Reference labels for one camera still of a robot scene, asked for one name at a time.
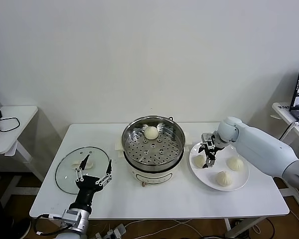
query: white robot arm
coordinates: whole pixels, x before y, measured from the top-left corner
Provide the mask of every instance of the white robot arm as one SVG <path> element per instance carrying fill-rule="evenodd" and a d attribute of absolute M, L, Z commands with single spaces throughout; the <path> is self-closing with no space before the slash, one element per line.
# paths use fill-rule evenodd
<path fill-rule="evenodd" d="M 204 168 L 212 167 L 216 152 L 231 144 L 263 173 L 281 177 L 299 189 L 299 159 L 293 149 L 260 129 L 250 127 L 238 118 L 227 117 L 217 131 L 203 133 L 201 138 L 200 151 L 206 153 Z"/>

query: small white table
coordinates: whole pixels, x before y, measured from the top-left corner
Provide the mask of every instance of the small white table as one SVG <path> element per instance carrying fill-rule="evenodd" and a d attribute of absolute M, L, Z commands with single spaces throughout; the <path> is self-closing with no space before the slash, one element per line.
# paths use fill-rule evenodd
<path fill-rule="evenodd" d="M 33 116 L 38 111 L 36 106 L 3 106 L 0 107 L 2 119 L 16 117 L 20 122 L 20 126 L 9 132 L 0 132 L 0 154 L 13 156 L 17 150 L 22 156 L 22 163 L 41 181 L 44 176 L 31 164 L 32 156 L 26 151 L 22 144 L 17 140 L 25 127 L 29 124 Z M 14 176 L 7 190 L 1 198 L 2 206 L 8 202 L 11 194 L 15 195 L 36 195 L 36 188 L 17 188 L 21 176 Z"/>
<path fill-rule="evenodd" d="M 201 133 L 213 132 L 218 127 L 218 123 L 179 125 L 193 144 L 200 142 Z M 83 146 L 99 147 L 113 160 L 113 180 L 95 194 L 91 220 L 252 218 L 226 233 L 227 237 L 233 238 L 267 216 L 289 213 L 273 179 L 253 165 L 249 165 L 250 178 L 243 188 L 221 192 L 202 184 L 191 173 L 187 165 L 188 152 L 184 153 L 179 170 L 170 181 L 142 187 L 131 175 L 126 160 L 118 158 L 115 151 L 115 143 L 126 126 L 114 123 L 71 125 L 32 205 L 30 216 L 62 214 L 75 201 L 76 195 L 57 187 L 54 174 L 59 162 L 69 152 Z"/>
<path fill-rule="evenodd" d="M 272 108 L 275 112 L 287 123 L 291 124 L 296 121 L 296 118 L 290 114 L 289 111 L 290 104 L 289 103 L 273 103 Z M 293 128 L 293 131 L 299 136 L 299 126 Z M 286 181 L 284 181 L 287 185 L 287 188 L 280 189 L 281 194 L 284 197 L 293 196 L 299 205 L 299 191 L 298 189 L 289 185 Z"/>
<path fill-rule="evenodd" d="M 287 123 L 291 124 L 296 121 L 296 118 L 290 114 L 290 104 L 288 103 L 273 103 L 272 108 L 274 111 Z M 299 136 L 299 126 L 293 128 L 293 131 Z"/>

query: glass lid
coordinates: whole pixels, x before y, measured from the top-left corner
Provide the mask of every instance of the glass lid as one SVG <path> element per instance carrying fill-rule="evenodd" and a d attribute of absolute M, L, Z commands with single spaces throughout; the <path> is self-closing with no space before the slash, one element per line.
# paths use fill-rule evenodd
<path fill-rule="evenodd" d="M 96 147 L 82 147 L 75 149 L 66 155 L 59 163 L 55 171 L 55 182 L 59 189 L 66 193 L 78 194 L 76 186 L 76 168 L 80 167 L 81 161 L 88 156 L 83 175 L 90 175 L 102 178 L 106 174 L 109 165 L 109 157 L 106 152 Z"/>

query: steamed bun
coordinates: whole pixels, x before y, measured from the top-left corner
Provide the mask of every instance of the steamed bun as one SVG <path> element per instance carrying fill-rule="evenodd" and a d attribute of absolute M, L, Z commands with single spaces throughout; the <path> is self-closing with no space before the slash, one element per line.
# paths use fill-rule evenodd
<path fill-rule="evenodd" d="M 149 126 L 144 130 L 144 136 L 147 139 L 156 139 L 158 137 L 158 130 L 154 126 Z"/>
<path fill-rule="evenodd" d="M 228 172 L 221 171 L 216 175 L 216 181 L 220 186 L 228 187 L 233 183 L 233 180 Z"/>
<path fill-rule="evenodd" d="M 197 168 L 203 168 L 206 162 L 206 158 L 204 155 L 198 155 L 194 158 L 194 164 Z"/>
<path fill-rule="evenodd" d="M 241 171 L 244 168 L 244 162 L 235 156 L 227 160 L 227 165 L 233 171 Z"/>

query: power strip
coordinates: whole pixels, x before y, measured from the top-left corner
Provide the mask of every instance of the power strip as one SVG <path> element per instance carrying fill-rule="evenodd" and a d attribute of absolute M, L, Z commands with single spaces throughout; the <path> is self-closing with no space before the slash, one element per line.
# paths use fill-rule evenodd
<path fill-rule="evenodd" d="M 95 239 L 122 239 L 122 235 L 126 233 L 123 224 L 119 224 L 114 230 L 109 230 L 104 237 L 100 233 L 95 234 Z"/>

